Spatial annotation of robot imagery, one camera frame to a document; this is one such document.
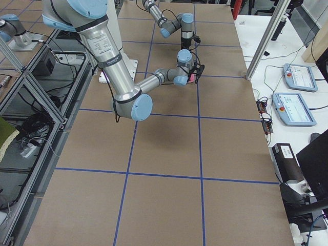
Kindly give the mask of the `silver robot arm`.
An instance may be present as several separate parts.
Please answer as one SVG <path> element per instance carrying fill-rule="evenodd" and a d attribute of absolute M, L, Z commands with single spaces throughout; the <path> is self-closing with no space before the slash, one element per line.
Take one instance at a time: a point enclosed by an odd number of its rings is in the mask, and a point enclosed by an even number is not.
<path fill-rule="evenodd" d="M 201 39 L 194 31 L 194 15 L 192 13 L 180 13 L 175 15 L 171 10 L 161 11 L 155 1 L 142 1 L 142 5 L 152 17 L 156 20 L 160 33 L 164 38 L 168 38 L 174 32 L 180 30 L 181 49 L 190 50 L 192 41 L 197 47 L 201 43 Z M 168 20 L 164 12 L 169 11 L 174 15 L 173 20 Z"/>
<path fill-rule="evenodd" d="M 185 86 L 193 73 L 201 77 L 204 65 L 192 58 L 192 41 L 200 43 L 194 33 L 192 13 L 182 13 L 169 21 L 155 1 L 142 5 L 156 20 L 163 37 L 181 31 L 181 50 L 177 53 L 177 67 L 158 69 L 154 74 L 135 83 L 123 55 L 108 28 L 109 1 L 43 1 L 44 24 L 59 30 L 76 32 L 86 39 L 88 51 L 108 78 L 112 94 L 111 108 L 115 117 L 143 121 L 149 117 L 153 101 L 147 94 L 165 82 Z"/>

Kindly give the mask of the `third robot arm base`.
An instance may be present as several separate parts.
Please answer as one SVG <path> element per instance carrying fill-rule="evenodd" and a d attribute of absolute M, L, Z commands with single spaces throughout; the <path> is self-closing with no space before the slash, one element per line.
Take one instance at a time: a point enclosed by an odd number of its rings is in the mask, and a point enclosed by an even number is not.
<path fill-rule="evenodd" d="M 37 44 L 15 14 L 1 16 L 1 38 L 13 51 L 30 52 Z"/>

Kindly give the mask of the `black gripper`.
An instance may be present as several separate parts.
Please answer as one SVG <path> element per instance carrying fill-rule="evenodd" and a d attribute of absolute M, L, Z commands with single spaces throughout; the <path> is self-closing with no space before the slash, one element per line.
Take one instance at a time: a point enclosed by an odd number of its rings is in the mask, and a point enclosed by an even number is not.
<path fill-rule="evenodd" d="M 199 79 L 202 76 L 202 73 L 205 69 L 204 64 L 200 64 L 197 61 L 194 61 L 193 69 L 191 70 L 192 74 L 194 74 L 194 82 L 197 84 Z"/>
<path fill-rule="evenodd" d="M 196 44 L 201 43 L 201 39 L 194 31 L 184 32 L 181 31 L 181 49 L 190 49 L 191 42 L 194 41 Z"/>

